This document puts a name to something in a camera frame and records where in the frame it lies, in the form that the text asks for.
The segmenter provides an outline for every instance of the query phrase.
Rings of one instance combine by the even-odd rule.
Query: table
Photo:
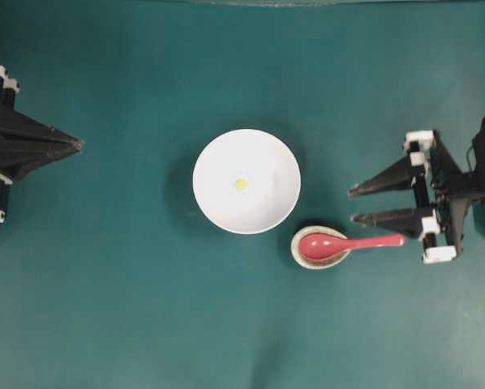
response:
[[[382,233],[346,191],[436,128],[457,162],[485,115],[485,1],[322,7],[0,4],[16,109],[84,139],[15,185],[0,228],[0,388],[485,388],[485,238],[424,266],[418,242],[307,271],[300,227]],[[203,146],[266,130],[298,206],[255,236],[191,192]]]

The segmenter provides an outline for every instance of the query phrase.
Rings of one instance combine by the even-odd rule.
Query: pink spoon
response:
[[[298,251],[307,260],[323,261],[339,255],[347,250],[370,249],[372,247],[403,246],[406,238],[397,233],[386,237],[370,237],[368,239],[340,239],[326,233],[312,233],[303,237],[298,245]]]

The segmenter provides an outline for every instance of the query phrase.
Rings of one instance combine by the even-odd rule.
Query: yellow object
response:
[[[246,187],[248,186],[248,181],[246,181],[244,178],[239,178],[235,184],[235,189],[237,190],[245,190]]]

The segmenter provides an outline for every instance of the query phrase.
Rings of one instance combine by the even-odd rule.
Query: robotic arm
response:
[[[386,212],[361,213],[351,220],[379,226],[417,238],[423,244],[425,263],[448,262],[462,253],[462,230],[470,206],[485,206],[485,118],[473,138],[477,161],[474,170],[463,173],[450,156],[436,130],[406,134],[406,156],[382,173],[349,191],[351,198],[388,190],[412,190],[416,207]],[[427,175],[431,173],[434,201],[430,201]],[[443,233],[446,246],[438,246]]]

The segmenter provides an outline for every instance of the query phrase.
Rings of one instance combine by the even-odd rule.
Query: bowl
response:
[[[231,233],[262,233],[293,211],[300,169],[279,138],[252,129],[232,130],[198,157],[192,186],[201,211]]]

